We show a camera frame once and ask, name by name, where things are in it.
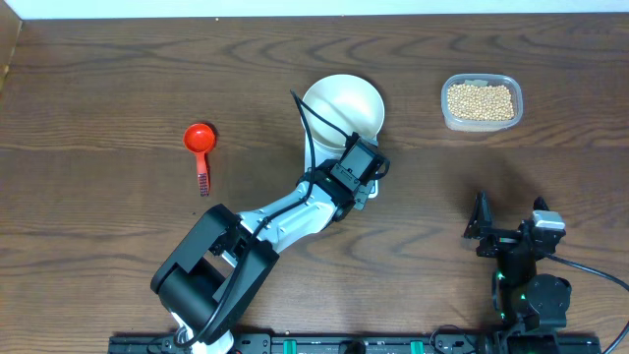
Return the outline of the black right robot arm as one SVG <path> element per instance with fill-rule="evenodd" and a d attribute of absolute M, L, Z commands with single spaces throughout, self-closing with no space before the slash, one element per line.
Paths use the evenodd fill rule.
<path fill-rule="evenodd" d="M 515 230 L 496 228 L 484 192 L 476 195 L 463 237 L 476 239 L 479 257 L 495 259 L 492 303 L 502 328 L 481 339 L 482 353 L 560 354 L 557 331 L 567 325 L 572 287 L 562 277 L 539 273 L 537 262 L 552 256 L 565 223 L 536 198 L 529 218 Z"/>

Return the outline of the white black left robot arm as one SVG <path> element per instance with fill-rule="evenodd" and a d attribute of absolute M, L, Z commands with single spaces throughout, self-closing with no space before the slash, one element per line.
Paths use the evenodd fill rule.
<path fill-rule="evenodd" d="M 345 151 L 309 169 L 295 190 L 251 211 L 206 211 L 154 274 L 151 290 L 177 321 L 172 343 L 192 353 L 225 353 L 280 252 L 365 206 L 390 162 L 375 141 L 354 137 Z"/>

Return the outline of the red measuring scoop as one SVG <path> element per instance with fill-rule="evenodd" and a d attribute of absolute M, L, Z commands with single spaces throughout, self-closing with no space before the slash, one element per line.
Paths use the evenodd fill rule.
<path fill-rule="evenodd" d="M 209 125 L 196 123 L 187 128 L 183 144 L 196 159 L 200 195 L 207 197 L 210 191 L 210 172 L 207 155 L 215 148 L 216 136 Z"/>

